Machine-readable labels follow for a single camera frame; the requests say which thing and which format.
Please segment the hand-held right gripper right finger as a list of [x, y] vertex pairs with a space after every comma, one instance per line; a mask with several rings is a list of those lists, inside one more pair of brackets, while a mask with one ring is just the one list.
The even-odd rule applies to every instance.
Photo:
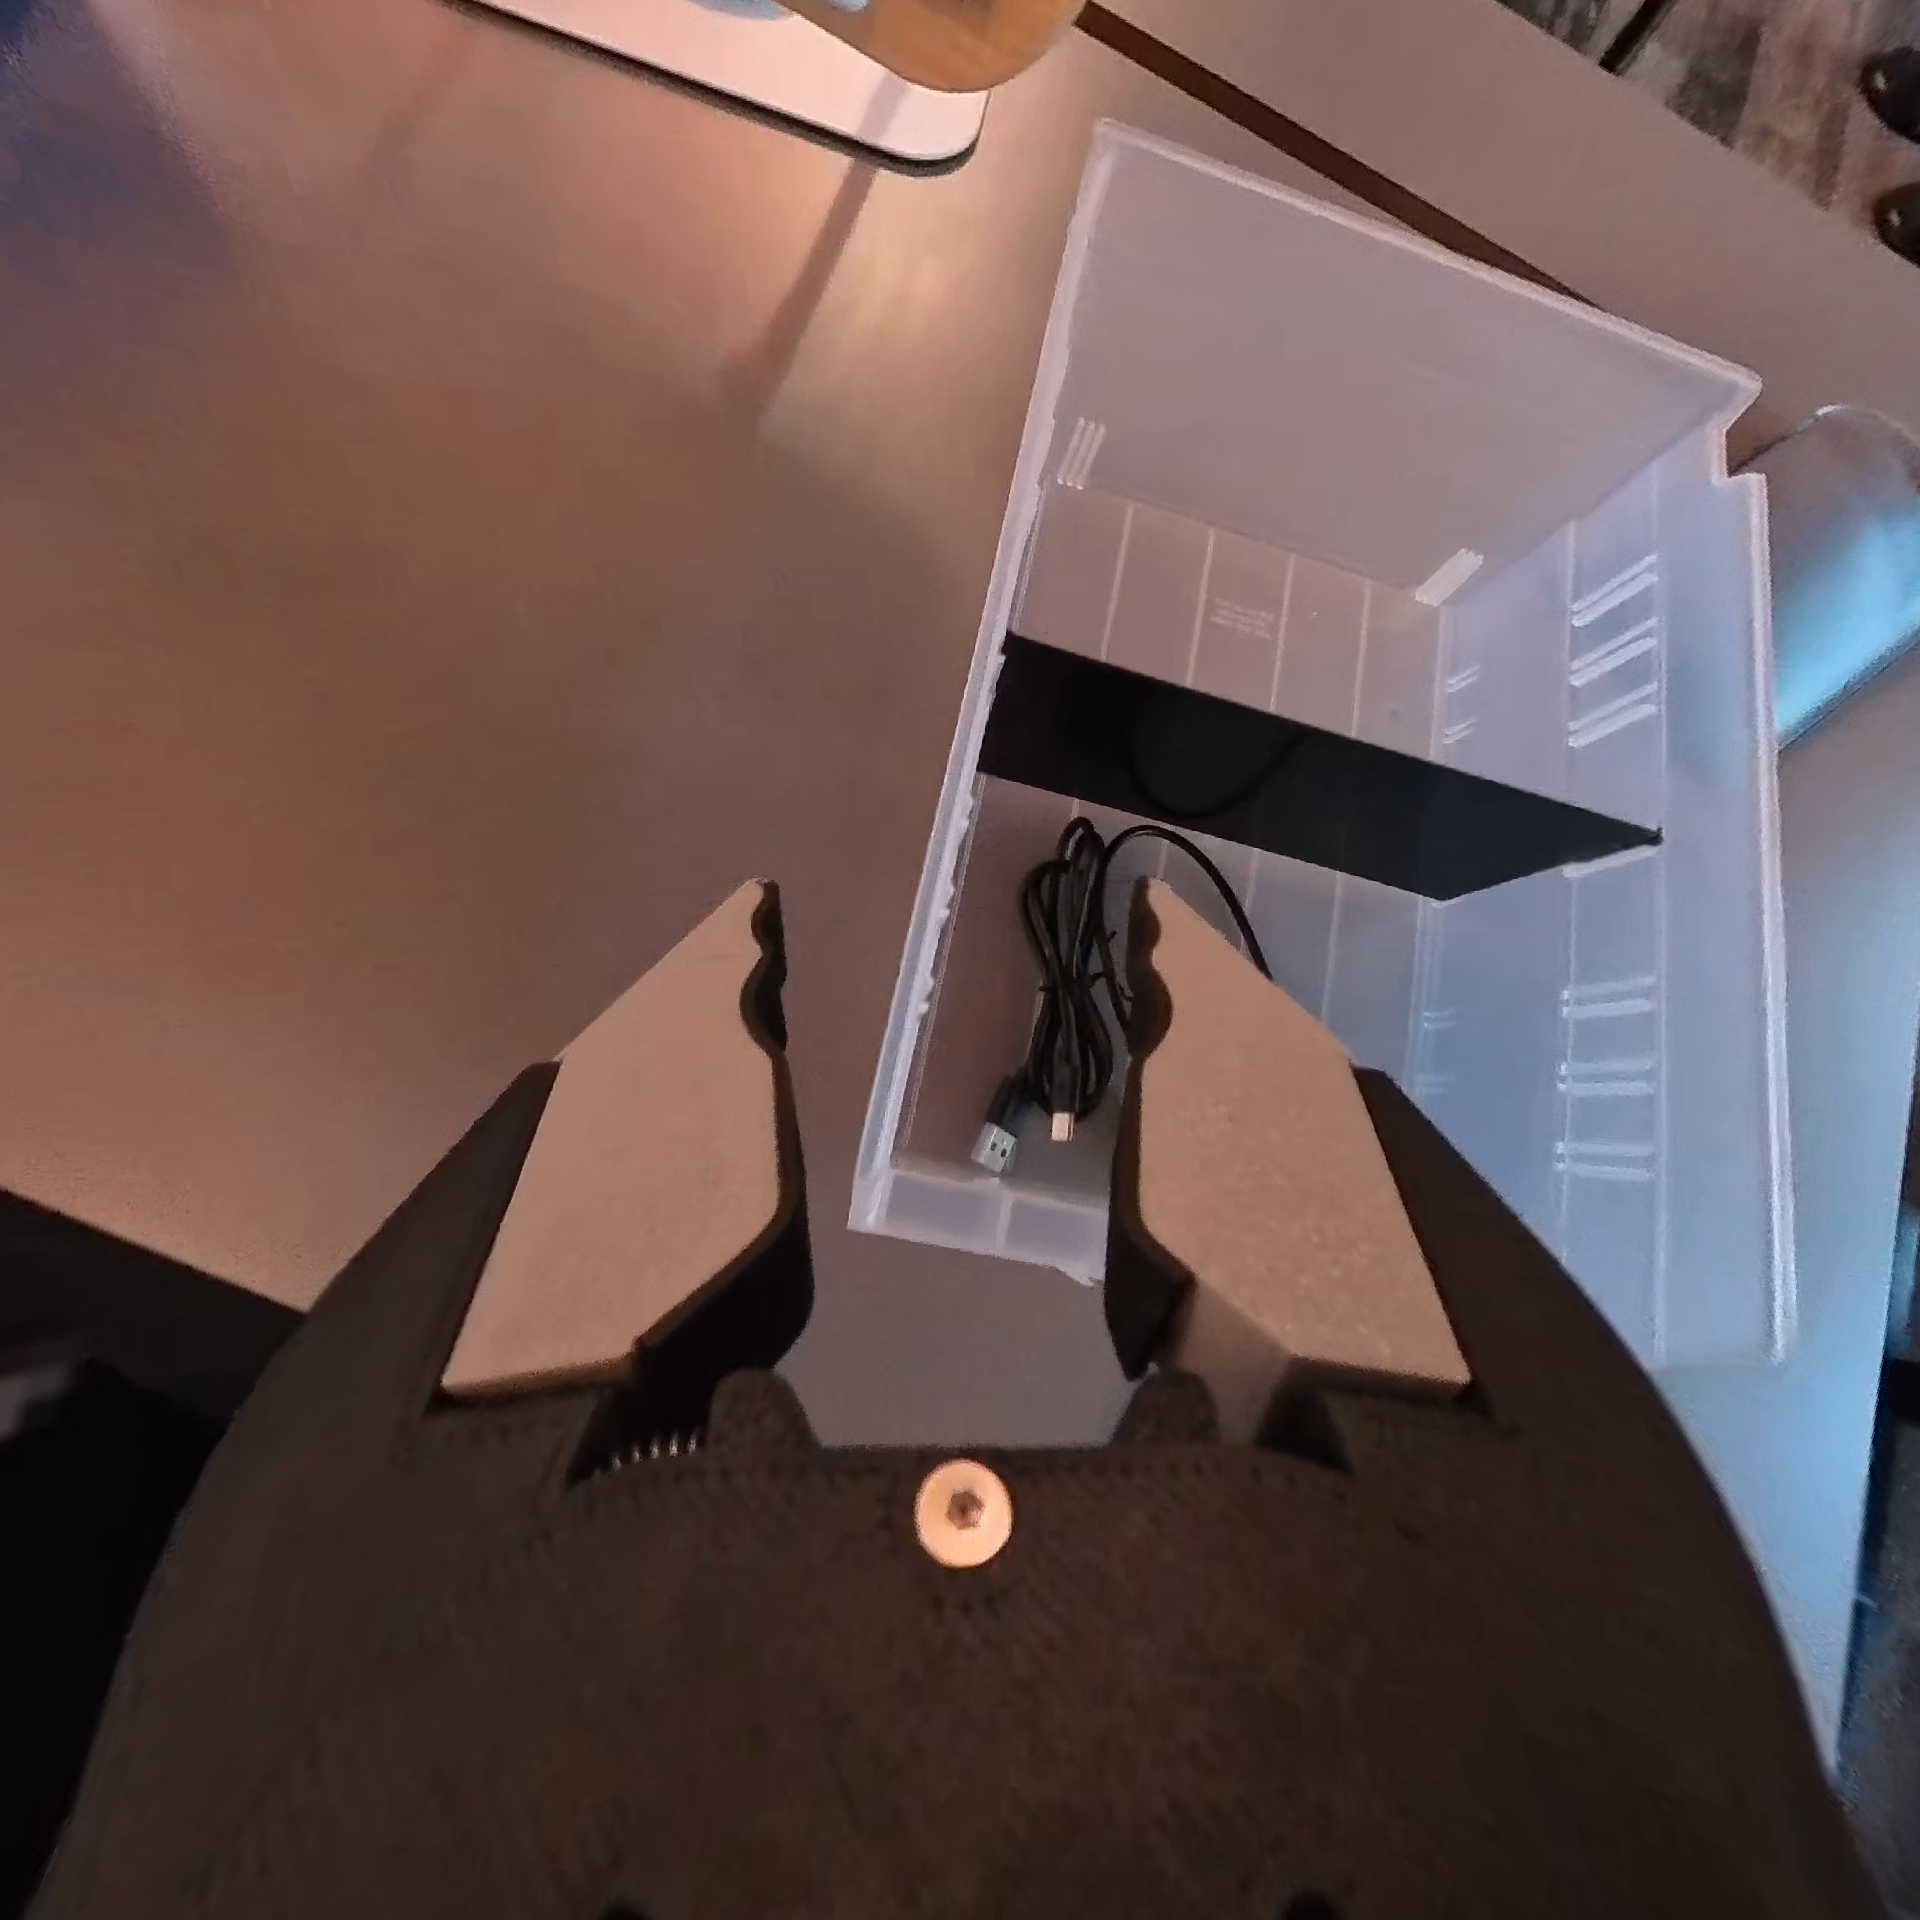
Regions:
[[1101, 1282], [1123, 1377], [1195, 1377], [1216, 1411], [1451, 1402], [1471, 1369], [1348, 1052], [1164, 881], [1127, 933]]

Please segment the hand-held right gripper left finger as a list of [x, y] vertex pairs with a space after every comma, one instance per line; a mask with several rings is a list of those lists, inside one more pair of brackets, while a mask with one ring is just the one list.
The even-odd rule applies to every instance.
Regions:
[[737, 884], [560, 1052], [438, 1389], [608, 1385], [803, 1226], [779, 894]]

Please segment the clear plastic bin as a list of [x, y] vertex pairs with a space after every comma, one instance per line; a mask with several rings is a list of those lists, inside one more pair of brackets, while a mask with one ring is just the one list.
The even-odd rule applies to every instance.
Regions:
[[[1648, 1369], [1793, 1333], [1766, 500], [1742, 369], [1095, 133], [854, 1162], [851, 1227], [1095, 1282], [1124, 1079], [1024, 1066], [1022, 890], [1068, 826], [1388, 1074]], [[1655, 827], [1438, 902], [975, 767], [1008, 634]]]

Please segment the clear plastic lid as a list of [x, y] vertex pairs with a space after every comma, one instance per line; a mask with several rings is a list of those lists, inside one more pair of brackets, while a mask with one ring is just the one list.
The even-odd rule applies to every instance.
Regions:
[[1917, 436], [1836, 403], [1737, 467], [1766, 494], [1779, 746], [1819, 726], [1917, 631]]

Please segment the white stand base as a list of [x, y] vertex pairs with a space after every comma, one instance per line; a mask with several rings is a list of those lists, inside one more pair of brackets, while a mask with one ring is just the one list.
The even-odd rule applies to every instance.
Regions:
[[902, 79], [771, 2], [481, 2], [558, 41], [824, 143], [934, 172], [971, 156], [990, 91]]

